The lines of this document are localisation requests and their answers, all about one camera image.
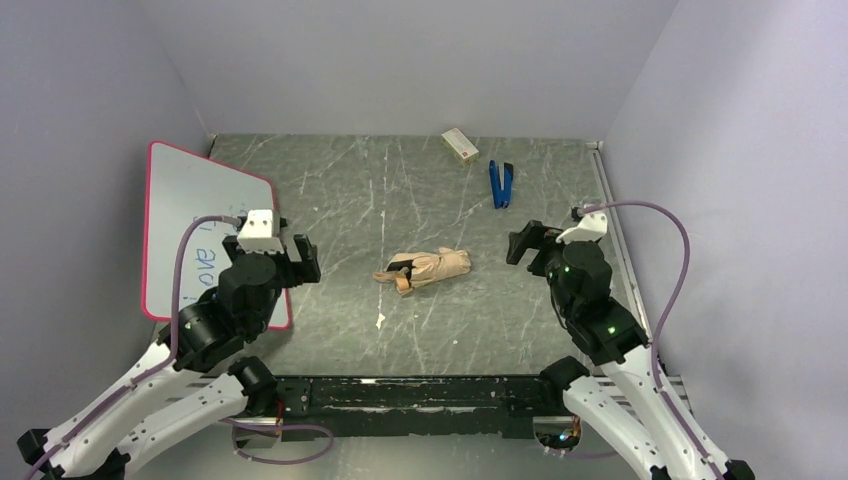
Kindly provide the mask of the beige folding umbrella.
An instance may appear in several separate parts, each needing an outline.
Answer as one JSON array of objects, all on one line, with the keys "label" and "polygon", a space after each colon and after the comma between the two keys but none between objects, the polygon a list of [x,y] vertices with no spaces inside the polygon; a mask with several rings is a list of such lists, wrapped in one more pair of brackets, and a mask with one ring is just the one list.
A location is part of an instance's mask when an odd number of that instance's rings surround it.
[{"label": "beige folding umbrella", "polygon": [[472,270],[465,250],[440,247],[437,252],[402,252],[391,257],[387,266],[375,272],[379,283],[391,284],[400,295],[407,295],[429,284],[468,274]]}]

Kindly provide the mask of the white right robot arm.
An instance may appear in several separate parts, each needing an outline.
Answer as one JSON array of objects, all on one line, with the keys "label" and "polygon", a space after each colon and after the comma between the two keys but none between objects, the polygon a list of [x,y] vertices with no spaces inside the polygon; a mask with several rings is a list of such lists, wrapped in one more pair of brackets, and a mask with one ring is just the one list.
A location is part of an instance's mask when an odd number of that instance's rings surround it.
[{"label": "white right robot arm", "polygon": [[509,234],[506,261],[515,265],[535,250],[528,272],[545,279],[557,320],[629,406],[615,402],[572,356],[546,367],[542,377],[641,479],[754,478],[747,462],[730,458],[697,424],[668,386],[645,329],[612,296],[612,267],[599,245],[607,231],[603,215],[585,216],[566,230],[531,220]]}]

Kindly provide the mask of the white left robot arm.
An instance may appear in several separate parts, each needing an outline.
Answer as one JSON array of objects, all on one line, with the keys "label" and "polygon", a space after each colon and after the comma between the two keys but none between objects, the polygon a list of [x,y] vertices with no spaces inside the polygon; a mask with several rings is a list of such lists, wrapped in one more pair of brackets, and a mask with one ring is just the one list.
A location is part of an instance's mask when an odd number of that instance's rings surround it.
[{"label": "white left robot arm", "polygon": [[224,239],[231,265],[218,284],[177,313],[119,380],[82,411],[17,440],[28,479],[124,479],[221,420],[256,416],[278,402],[278,381],[257,357],[235,361],[200,391],[185,387],[255,341],[286,290],[321,279],[318,251],[297,234],[299,260],[272,234]]}]

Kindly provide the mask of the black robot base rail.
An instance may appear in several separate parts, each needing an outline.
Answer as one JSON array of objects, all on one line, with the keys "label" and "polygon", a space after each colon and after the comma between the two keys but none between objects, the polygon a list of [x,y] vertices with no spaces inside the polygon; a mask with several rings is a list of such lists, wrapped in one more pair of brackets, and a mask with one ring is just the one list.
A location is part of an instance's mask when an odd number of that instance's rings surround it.
[{"label": "black robot base rail", "polygon": [[540,375],[280,376],[240,419],[314,424],[336,437],[498,435],[567,440],[574,416]]}]

